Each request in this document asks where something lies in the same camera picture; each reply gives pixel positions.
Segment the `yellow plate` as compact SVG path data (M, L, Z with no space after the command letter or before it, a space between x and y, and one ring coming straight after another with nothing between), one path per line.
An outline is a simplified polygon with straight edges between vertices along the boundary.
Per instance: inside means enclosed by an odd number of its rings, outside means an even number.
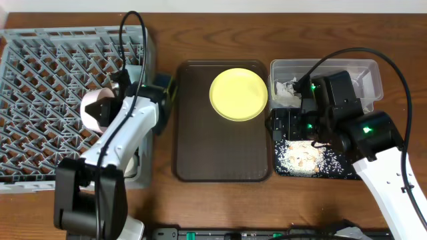
M213 109L231 121L248 121L266 107L268 90L264 80L255 72L232 68L214 78L209 88Z

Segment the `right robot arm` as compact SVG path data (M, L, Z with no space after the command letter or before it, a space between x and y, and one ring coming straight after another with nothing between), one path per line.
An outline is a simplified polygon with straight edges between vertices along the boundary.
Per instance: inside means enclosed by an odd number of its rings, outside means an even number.
M426 238L426 197L401 136L383 111L365 112L347 71L294 85L302 88L298 108L276 108L266 121L273 141L308 141L313 148L346 157L378 204L395 239Z

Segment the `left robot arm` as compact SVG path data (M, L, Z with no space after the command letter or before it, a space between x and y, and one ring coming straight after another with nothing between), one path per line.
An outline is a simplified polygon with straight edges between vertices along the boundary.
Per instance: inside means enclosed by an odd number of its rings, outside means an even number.
M141 239L144 224L127 213L125 170L147 134L160 134L177 93L167 87L129 86L109 127L79 159L55 171L54 225L68 239Z

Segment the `pink bowl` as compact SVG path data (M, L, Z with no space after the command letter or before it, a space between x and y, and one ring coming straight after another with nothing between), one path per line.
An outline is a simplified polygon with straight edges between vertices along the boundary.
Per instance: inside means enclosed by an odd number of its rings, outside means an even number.
M109 88L89 91L83 96L80 104L80 116L83 125L87 129L97 133L103 133L107 129L107 127L102 127L94 117L85 112L86 106L106 97L115 97L113 91Z

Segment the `blue bowl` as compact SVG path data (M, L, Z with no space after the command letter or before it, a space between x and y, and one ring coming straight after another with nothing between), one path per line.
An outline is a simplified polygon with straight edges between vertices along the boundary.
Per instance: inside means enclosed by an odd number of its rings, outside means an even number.
M142 80L142 83L144 83L145 75L143 74L142 65L126 65L125 69L129 75L130 83L137 83L139 80Z

